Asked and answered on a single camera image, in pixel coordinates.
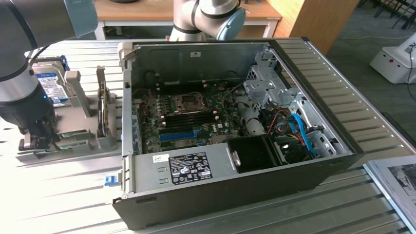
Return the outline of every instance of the metal workbench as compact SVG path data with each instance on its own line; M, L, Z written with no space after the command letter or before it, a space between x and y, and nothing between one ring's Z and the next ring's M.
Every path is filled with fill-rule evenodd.
M134 233L409 233L361 165L370 159L416 154L414 148L314 47L299 38L277 39L277 42L366 155L347 171L329 177L311 191ZM42 55L66 56L70 69L82 75L86 94L93 94L97 89L95 66L105 66L106 85L121 98L117 44L110 41L62 42L51 45ZM119 136L119 99L117 117ZM6 175L1 184L2 191L6 191L6 194L0 193L1 210L6 210L6 218L10 218L5 218L0 232L130 233L106 203L114 197L114 191L102 189L103 175L121 168L121 156L54 158L53 161L15 167L10 139L15 139L18 133L3 122L0 127L0 169Z

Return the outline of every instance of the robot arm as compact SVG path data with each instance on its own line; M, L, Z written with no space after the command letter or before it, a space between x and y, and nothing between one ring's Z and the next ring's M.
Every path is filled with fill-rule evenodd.
M230 40L238 34L245 11L238 0L174 0L173 30L169 41Z
M19 150L49 149L58 141L53 105L23 52L93 31L93 1L0 0L0 21L0 117L25 135Z

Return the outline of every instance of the gray carpet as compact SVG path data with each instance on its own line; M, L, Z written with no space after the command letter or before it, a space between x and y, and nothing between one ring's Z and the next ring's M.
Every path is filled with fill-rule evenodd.
M355 8L326 57L378 111L386 112L416 139L416 101L407 94L406 85L391 84L369 66L381 47L397 46L405 39L342 39L365 36L393 38L416 32L416 22L409 29L399 29L403 20L390 29L397 16L390 19L390 13L383 11L374 18L375 11L370 1ZM410 90L416 96L416 84L410 84Z

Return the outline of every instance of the blue pcie slot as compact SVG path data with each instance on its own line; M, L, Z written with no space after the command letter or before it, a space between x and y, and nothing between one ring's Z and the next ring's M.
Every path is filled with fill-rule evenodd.
M170 133L158 135L158 140L177 140L177 139L186 139L186 138L195 138L197 131L185 132L185 133Z

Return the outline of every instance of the motherboard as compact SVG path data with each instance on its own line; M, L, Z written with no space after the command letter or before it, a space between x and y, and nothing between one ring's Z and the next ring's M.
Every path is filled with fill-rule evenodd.
M157 85L133 92L142 153L223 142L242 136L234 105L234 83Z

